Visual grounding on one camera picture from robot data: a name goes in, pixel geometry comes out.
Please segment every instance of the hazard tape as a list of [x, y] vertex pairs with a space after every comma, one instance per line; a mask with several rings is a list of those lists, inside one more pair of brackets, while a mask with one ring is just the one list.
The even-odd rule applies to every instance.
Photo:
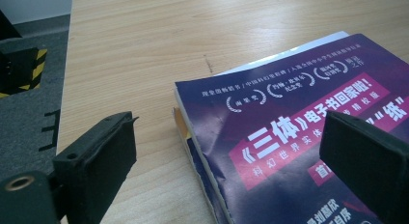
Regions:
[[36, 63], [33, 68], [33, 80], [31, 80], [30, 84], [0, 92], [0, 98], [39, 88], [46, 55], [47, 49], [40, 49], [37, 53]]

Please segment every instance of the gray floor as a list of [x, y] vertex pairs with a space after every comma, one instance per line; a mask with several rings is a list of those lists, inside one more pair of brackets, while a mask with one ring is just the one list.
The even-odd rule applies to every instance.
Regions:
[[0, 181], [14, 174], [50, 173], [55, 155], [53, 130], [61, 109], [66, 67], [69, 15], [14, 26], [22, 39], [0, 41], [0, 51], [47, 49], [38, 89], [0, 98]]

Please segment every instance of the purple book cover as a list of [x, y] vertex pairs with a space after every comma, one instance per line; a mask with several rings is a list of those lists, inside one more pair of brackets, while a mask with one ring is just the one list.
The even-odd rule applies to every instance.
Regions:
[[327, 110], [409, 142], [409, 66], [353, 35], [254, 70], [177, 82], [234, 223], [380, 223], [318, 150]]

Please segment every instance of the screw hole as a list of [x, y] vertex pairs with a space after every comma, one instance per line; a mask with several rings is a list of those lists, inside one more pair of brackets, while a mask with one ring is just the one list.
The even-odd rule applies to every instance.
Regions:
[[69, 155], [67, 155], [67, 158], [68, 158], [68, 159], [75, 159], [75, 158], [77, 158], [77, 157], [78, 157], [77, 154], [69, 154]]
[[33, 176], [23, 176], [17, 179], [12, 180], [11, 182], [6, 184], [7, 191], [17, 191], [22, 188], [27, 187], [34, 181]]

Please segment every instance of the wooden table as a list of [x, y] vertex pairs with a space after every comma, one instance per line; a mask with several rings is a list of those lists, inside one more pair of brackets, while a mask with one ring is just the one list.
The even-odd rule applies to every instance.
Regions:
[[102, 222], [212, 223], [173, 120], [174, 82], [340, 30], [409, 62], [409, 0], [73, 0], [58, 151], [130, 110], [138, 161]]

